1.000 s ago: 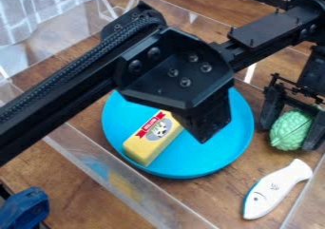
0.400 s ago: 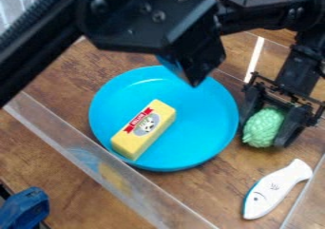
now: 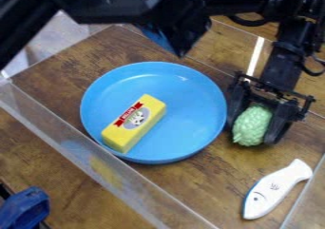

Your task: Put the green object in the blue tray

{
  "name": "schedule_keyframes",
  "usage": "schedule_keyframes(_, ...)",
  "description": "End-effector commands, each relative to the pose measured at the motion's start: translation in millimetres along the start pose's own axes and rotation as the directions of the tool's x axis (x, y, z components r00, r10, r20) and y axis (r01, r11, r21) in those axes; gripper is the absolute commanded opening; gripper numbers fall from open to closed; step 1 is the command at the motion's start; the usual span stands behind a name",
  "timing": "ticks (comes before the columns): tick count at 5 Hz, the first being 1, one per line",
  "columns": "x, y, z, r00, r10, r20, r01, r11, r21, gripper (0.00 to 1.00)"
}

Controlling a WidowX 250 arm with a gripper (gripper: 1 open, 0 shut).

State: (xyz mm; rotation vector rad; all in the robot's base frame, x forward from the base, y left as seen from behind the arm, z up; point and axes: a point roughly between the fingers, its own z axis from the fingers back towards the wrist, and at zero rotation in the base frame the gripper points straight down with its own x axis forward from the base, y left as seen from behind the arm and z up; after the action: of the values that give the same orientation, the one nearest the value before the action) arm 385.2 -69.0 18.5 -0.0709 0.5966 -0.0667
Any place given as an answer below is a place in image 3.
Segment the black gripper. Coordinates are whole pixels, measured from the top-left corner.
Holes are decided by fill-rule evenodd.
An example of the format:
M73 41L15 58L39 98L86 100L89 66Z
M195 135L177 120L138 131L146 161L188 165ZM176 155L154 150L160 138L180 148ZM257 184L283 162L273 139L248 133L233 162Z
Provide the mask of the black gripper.
M276 42L261 78L239 71L231 84L228 128L233 128L239 115L252 102L265 105L273 111L264 135L267 144L276 144L284 138L292 123L306 118L315 102L314 96L293 91L303 71L312 76L324 73L312 72L306 67L307 53L304 48L291 43Z

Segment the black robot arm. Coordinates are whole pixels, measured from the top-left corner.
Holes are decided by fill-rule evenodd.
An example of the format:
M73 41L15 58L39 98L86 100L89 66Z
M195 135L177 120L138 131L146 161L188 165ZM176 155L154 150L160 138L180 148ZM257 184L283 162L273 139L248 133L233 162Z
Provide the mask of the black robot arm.
M79 24L134 25L177 56L188 54L216 15L247 27L279 23L261 76L236 74L228 119L235 121L253 103L269 107L267 144L277 143L306 119L315 98L295 88L311 72L307 61L325 45L325 0L0 0L0 69L59 11Z

